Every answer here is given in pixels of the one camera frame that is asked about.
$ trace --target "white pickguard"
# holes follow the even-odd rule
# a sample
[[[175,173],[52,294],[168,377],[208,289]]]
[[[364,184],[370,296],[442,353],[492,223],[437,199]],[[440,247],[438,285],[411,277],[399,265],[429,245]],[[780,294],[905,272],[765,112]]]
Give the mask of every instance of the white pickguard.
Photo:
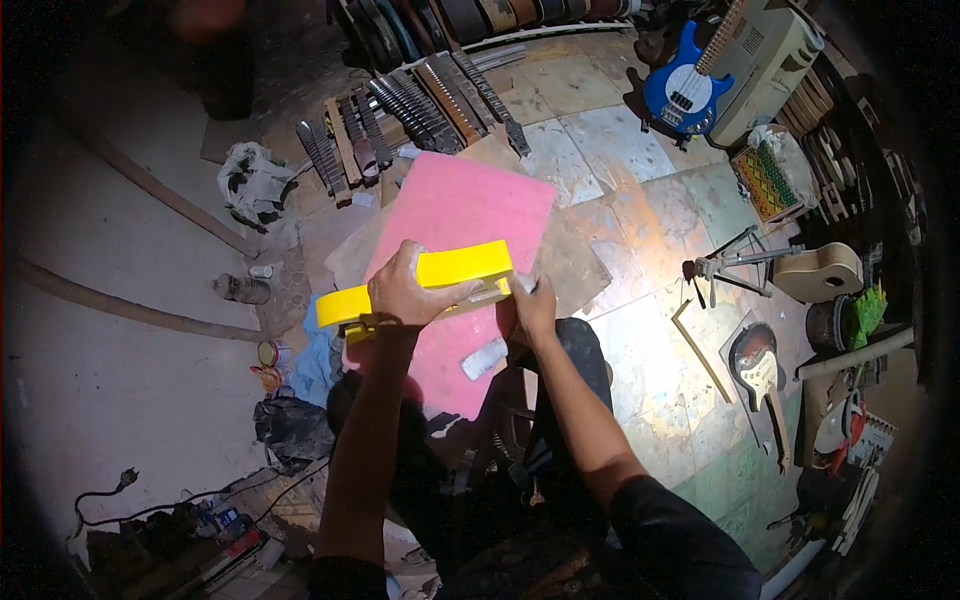
[[[667,100],[673,95],[673,92],[679,91],[683,94],[693,106],[690,108],[678,107],[683,112],[700,112],[710,101],[713,94],[713,81],[707,75],[701,75],[693,70],[692,64],[682,64],[666,78]]]

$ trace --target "pink foam pad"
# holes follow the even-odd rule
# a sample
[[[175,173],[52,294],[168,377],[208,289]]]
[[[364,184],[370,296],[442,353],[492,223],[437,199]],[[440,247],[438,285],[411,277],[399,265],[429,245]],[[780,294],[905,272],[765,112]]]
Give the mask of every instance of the pink foam pad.
[[[529,272],[540,246],[553,185],[458,158],[421,152],[403,180],[364,277],[369,281],[404,239],[432,252],[506,240],[514,269]],[[407,393],[427,413],[445,411],[475,420],[493,372],[470,381],[460,361],[487,342],[509,333],[512,318],[486,306],[430,324],[421,334],[408,371]],[[345,352],[345,364],[364,372],[363,344]]]

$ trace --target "white container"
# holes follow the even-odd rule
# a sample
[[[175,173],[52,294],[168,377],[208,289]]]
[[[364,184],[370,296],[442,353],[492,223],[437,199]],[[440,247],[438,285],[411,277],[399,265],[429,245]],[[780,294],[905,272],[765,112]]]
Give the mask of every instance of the white container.
[[[274,276],[274,268],[270,265],[254,265],[250,267],[250,270],[247,271],[251,277],[258,277],[260,279],[269,279]]]

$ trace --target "green object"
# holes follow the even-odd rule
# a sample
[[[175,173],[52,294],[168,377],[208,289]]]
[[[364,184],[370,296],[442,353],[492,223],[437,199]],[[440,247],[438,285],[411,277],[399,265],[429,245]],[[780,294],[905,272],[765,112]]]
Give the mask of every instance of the green object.
[[[880,285],[867,288],[853,303],[859,328],[853,339],[851,349],[856,350],[867,345],[867,336],[883,323],[883,313],[887,309],[887,296]]]

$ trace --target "guitar neck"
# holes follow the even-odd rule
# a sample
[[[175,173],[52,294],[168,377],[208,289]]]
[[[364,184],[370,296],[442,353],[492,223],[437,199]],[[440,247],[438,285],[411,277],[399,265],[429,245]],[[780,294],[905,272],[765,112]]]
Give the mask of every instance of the guitar neck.
[[[716,64],[717,59],[720,58],[720,53],[723,52],[724,46],[727,45],[733,28],[736,27],[737,22],[740,20],[740,14],[743,13],[746,5],[747,0],[733,0],[730,4],[727,16],[724,17],[720,26],[717,27],[717,31],[710,39],[710,43],[707,44],[704,53],[700,55],[700,59],[697,60],[697,64],[693,67],[697,70],[697,73],[709,75],[710,71],[713,70],[713,65]]]

